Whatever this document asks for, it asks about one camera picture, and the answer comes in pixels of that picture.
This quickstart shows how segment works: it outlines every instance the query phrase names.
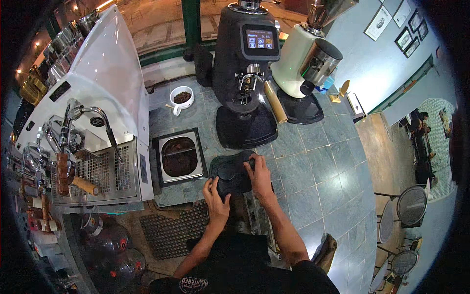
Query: round table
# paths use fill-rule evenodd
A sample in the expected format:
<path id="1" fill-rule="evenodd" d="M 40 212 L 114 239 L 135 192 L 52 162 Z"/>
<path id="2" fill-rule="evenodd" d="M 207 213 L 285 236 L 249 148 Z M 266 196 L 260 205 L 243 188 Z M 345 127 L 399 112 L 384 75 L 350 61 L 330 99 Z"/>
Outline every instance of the round table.
<path id="1" fill-rule="evenodd" d="M 392 271 L 397 276 L 409 273 L 418 262 L 418 253 L 408 250 L 398 253 L 392 260 Z"/>
<path id="2" fill-rule="evenodd" d="M 373 293 L 380 287 L 382 281 L 384 280 L 385 274 L 387 273 L 388 261 L 389 259 L 387 258 L 387 260 L 382 264 L 376 276 L 372 280 L 372 283 L 370 283 L 369 293 Z"/>
<path id="3" fill-rule="evenodd" d="M 392 235 L 393 230 L 393 205 L 391 200 L 385 204 L 384 212 L 382 215 L 378 215 L 378 217 L 381 217 L 379 223 L 379 241 L 380 243 L 385 243 Z"/>
<path id="4" fill-rule="evenodd" d="M 418 186 L 403 191 L 397 203 L 398 218 L 405 225 L 412 225 L 421 220 L 428 205 L 426 191 Z"/>

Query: black t-shirt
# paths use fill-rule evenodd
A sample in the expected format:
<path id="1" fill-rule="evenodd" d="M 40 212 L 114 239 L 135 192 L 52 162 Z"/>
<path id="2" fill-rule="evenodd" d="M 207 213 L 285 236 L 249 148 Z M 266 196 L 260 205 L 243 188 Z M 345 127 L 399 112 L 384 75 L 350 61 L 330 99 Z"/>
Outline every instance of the black t-shirt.
<path id="1" fill-rule="evenodd" d="M 208 259 L 181 280 L 163 278 L 149 286 L 151 293 L 339 293 L 325 271 L 311 261 L 292 270 L 266 265 L 265 256 L 249 246 L 214 246 Z"/>

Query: white coffee grinder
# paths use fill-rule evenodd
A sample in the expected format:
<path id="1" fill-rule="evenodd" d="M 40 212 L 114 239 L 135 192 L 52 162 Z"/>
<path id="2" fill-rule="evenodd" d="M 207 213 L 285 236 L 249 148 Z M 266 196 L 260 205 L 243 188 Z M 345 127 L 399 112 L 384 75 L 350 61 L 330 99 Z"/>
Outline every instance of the white coffee grinder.
<path id="1" fill-rule="evenodd" d="M 315 0 L 306 22 L 296 24 L 289 34 L 281 50 L 281 59 L 271 65 L 273 78 L 281 89 L 278 96 L 290 122 L 308 124 L 318 121 L 313 113 L 305 113 L 310 111 L 313 103 L 311 93 L 325 82 L 343 59 L 341 52 L 324 39 L 322 29 L 357 3 L 359 0 Z"/>

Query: black coffee grinder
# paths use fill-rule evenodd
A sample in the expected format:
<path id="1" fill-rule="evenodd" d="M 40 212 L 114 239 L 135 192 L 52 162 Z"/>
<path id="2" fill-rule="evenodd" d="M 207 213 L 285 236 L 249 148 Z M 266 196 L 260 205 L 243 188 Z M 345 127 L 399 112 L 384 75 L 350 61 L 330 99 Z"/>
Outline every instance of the black coffee grinder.
<path id="1" fill-rule="evenodd" d="M 259 101 L 270 75 L 268 62 L 280 58 L 274 17 L 260 3 L 239 0 L 220 14 L 212 89 L 223 105 L 217 110 L 217 135 L 230 149 L 261 146 L 278 135 L 274 115 Z"/>

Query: gray tile countertop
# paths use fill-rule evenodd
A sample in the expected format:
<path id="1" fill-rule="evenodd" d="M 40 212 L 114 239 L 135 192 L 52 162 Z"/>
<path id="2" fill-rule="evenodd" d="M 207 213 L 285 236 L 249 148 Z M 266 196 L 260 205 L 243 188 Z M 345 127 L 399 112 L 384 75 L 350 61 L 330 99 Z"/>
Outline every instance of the gray tile countertop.
<path id="1" fill-rule="evenodd" d="M 171 90 L 193 89 L 194 104 L 174 116 L 165 106 Z M 376 212 L 368 162 L 353 124 L 347 101 L 331 103 L 315 95 L 325 118 L 311 125 L 278 125 L 279 137 L 255 151 L 265 155 L 271 180 L 284 212 L 304 240 L 310 257 L 325 233 L 338 242 L 328 276 L 341 293 L 367 293 L 376 257 Z M 195 77 L 155 88 L 150 95 L 150 137 L 197 127 L 209 167 L 214 157 L 239 151 L 223 148 L 215 129 L 221 106 L 210 88 Z M 203 199 L 205 179 L 162 189 L 155 201 L 161 207 Z"/>

